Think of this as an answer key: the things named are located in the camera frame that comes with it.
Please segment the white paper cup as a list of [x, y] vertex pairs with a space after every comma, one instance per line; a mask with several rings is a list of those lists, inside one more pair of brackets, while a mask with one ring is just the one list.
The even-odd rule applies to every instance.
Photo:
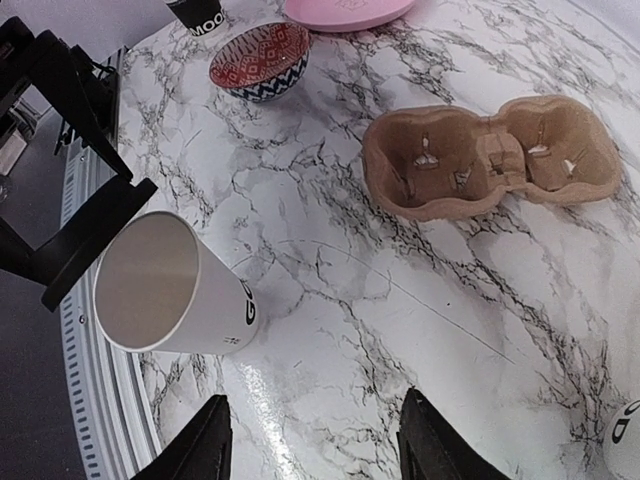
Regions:
[[635, 480], [640, 474], [639, 400], [615, 412], [603, 440], [606, 467], [617, 479]]
[[255, 293], [166, 211], [128, 223], [100, 259], [94, 315], [104, 337], [132, 353], [226, 355], [259, 327]]

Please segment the black cup with straws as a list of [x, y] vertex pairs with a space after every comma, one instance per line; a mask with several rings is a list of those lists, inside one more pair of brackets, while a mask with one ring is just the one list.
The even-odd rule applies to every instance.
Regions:
[[194, 37], [203, 37], [225, 21], [219, 0], [168, 0], [166, 6]]

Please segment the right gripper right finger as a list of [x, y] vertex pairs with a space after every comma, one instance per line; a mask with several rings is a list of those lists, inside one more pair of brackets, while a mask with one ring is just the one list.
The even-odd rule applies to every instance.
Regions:
[[416, 388], [403, 401], [397, 440], [402, 479], [508, 479]]

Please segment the pink plate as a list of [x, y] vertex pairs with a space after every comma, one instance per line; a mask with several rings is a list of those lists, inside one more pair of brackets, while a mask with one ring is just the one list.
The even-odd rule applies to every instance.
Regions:
[[396, 20], [415, 3], [415, 0], [287, 0], [284, 13], [313, 31], [348, 33]]

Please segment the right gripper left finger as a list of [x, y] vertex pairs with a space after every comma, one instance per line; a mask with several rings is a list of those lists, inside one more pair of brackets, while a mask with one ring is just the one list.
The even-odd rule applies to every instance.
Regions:
[[232, 441], [227, 396], [214, 395], [161, 454], [133, 479], [229, 480]]

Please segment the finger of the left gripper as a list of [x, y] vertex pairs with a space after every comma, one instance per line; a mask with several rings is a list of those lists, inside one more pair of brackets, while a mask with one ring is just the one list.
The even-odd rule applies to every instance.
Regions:
[[1, 222], [1, 269], [45, 287], [42, 304], [54, 311], [110, 242], [157, 191], [148, 178], [138, 185], [113, 177], [38, 249]]
[[17, 17], [1, 25], [1, 113], [35, 87], [119, 176], [133, 174], [101, 130], [72, 50], [49, 30], [34, 35]]

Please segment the red patterned bowl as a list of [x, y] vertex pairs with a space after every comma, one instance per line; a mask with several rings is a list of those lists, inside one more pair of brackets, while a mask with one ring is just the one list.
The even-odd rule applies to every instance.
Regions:
[[311, 34], [292, 22], [252, 28], [225, 44], [209, 67], [214, 85], [252, 103], [274, 100], [294, 87], [308, 65]]

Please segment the brown cardboard cup carrier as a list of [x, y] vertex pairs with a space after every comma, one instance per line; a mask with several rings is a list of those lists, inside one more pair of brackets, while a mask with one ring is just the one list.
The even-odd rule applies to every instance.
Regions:
[[603, 200], [622, 166], [589, 108], [547, 95], [511, 100], [493, 116], [455, 106], [385, 113], [365, 132], [363, 170], [381, 208], [427, 222], [484, 214], [511, 192], [554, 205]]

